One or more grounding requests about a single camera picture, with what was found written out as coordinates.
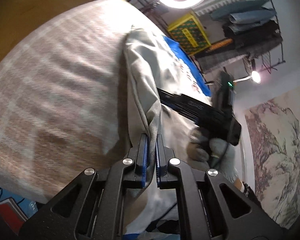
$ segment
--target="black gripper frame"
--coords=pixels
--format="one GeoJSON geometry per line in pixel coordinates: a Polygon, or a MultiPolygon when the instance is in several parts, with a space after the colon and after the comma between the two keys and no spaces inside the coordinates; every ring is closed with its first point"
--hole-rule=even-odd
{"type": "MultiPolygon", "coordinates": [[[[83,171],[22,226],[26,240],[114,240],[122,238],[124,195],[144,187],[148,139],[110,169],[83,171]]],[[[182,240],[279,240],[281,228],[221,173],[211,176],[180,161],[157,137],[157,183],[174,188],[182,240]]]]}

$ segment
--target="white wall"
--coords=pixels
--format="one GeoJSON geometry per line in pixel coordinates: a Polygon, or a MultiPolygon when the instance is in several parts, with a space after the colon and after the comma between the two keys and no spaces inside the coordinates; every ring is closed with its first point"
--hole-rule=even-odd
{"type": "MultiPolygon", "coordinates": [[[[254,165],[244,110],[266,102],[278,95],[300,86],[300,0],[273,0],[282,31],[286,64],[278,66],[269,75],[263,72],[260,85],[253,82],[240,82],[236,86],[234,112],[242,124],[242,144],[245,152],[246,182],[254,189],[254,165]]],[[[280,48],[275,49],[272,60],[280,56],[280,48]]]]}

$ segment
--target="white cloth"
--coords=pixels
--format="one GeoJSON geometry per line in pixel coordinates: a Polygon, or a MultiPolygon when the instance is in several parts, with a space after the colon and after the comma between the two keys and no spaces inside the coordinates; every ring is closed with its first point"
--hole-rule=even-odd
{"type": "MultiPolygon", "coordinates": [[[[146,132],[150,137],[147,175],[152,178],[157,134],[162,134],[164,145],[174,149],[177,158],[187,161],[189,132],[196,127],[193,122],[162,106],[156,87],[173,94],[183,93],[207,104],[210,102],[200,89],[193,86],[187,65],[176,58],[161,35],[145,29],[132,30],[127,37],[125,56],[129,136],[133,146],[138,144],[140,133],[146,132]]],[[[154,177],[141,197],[127,208],[125,216],[134,220],[127,225],[125,234],[142,233],[175,202],[175,190],[159,190],[154,177]]],[[[177,218],[176,208],[166,218],[177,218]]]]}

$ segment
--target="red book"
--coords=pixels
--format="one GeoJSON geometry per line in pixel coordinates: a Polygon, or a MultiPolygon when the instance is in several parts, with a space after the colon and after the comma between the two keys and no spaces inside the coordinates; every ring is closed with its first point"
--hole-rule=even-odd
{"type": "Polygon", "coordinates": [[[27,217],[13,198],[7,198],[0,202],[0,215],[9,225],[13,232],[19,233],[19,230],[27,217]]]}

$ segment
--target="gloved hand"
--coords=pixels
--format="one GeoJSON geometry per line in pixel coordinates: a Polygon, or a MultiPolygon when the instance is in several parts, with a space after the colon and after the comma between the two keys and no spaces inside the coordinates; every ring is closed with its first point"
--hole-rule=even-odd
{"type": "Polygon", "coordinates": [[[221,161],[215,167],[209,167],[209,154],[202,149],[202,144],[206,138],[202,135],[200,128],[195,128],[190,134],[190,142],[187,147],[188,164],[193,168],[201,171],[207,171],[209,168],[214,168],[221,172],[226,179],[234,183],[238,179],[237,170],[234,167],[235,149],[229,144],[225,155],[222,157],[227,142],[219,138],[214,138],[209,141],[212,155],[221,158],[221,161]]]}

